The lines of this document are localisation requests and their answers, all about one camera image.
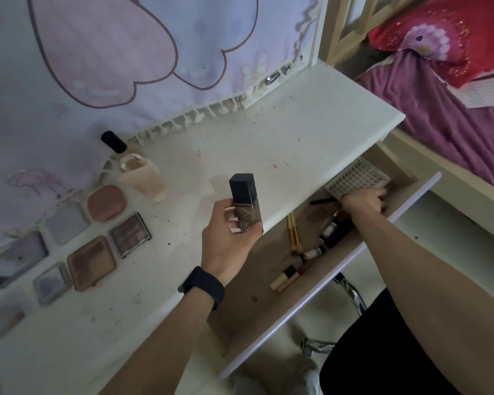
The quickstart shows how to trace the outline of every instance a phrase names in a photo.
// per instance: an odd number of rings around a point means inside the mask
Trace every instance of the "metal chair leg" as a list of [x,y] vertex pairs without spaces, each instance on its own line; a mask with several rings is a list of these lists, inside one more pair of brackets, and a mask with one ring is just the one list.
[[337,274],[333,281],[344,288],[346,293],[349,295],[349,298],[351,298],[351,302],[353,302],[353,305],[359,315],[362,315],[362,313],[368,309],[355,286],[351,284],[351,282],[346,279],[342,273]]
[[305,338],[300,345],[302,353],[306,356],[311,356],[313,352],[316,353],[331,353],[335,347],[336,342],[319,341],[312,338]]

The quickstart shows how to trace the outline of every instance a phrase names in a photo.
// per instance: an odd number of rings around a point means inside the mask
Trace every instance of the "bed frame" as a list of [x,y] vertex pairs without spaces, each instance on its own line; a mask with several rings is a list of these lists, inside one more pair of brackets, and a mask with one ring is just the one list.
[[[355,16],[356,1],[360,1],[362,12],[348,25],[348,17]],[[329,0],[319,58],[330,66],[339,67],[362,48],[370,29],[420,1]],[[384,139],[383,145],[415,175],[426,177],[441,172],[442,178],[432,191],[494,235],[494,186],[439,156],[398,128]]]

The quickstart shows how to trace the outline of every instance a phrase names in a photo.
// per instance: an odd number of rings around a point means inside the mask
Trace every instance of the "watch strap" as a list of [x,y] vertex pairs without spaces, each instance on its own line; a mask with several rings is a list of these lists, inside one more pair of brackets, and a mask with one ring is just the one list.
[[225,287],[220,280],[210,273],[205,272],[200,266],[196,266],[194,270],[192,270],[189,277],[179,287],[178,291],[186,294],[192,287],[198,287],[212,297],[214,300],[212,310],[216,310],[221,301],[223,301]]

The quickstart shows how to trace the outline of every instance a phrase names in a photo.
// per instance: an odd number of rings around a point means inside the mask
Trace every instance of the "hand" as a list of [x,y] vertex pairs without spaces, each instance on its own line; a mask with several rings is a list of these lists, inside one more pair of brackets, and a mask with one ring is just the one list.
[[225,220],[225,210],[234,206],[232,199],[214,203],[209,225],[203,229],[201,268],[226,286],[240,272],[254,243],[262,237],[263,225],[258,222],[246,233],[232,233],[240,228],[235,220]]
[[343,209],[350,215],[355,215],[362,211],[381,213],[384,206],[381,197],[386,194],[385,188],[363,188],[352,194],[345,195],[341,200],[341,204]]

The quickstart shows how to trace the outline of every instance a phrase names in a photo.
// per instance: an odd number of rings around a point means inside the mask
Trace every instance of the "pink wing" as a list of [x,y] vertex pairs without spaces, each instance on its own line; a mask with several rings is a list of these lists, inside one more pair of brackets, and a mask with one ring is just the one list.
[[131,102],[136,84],[167,78],[178,62],[174,39],[134,0],[28,0],[46,66],[83,105]]

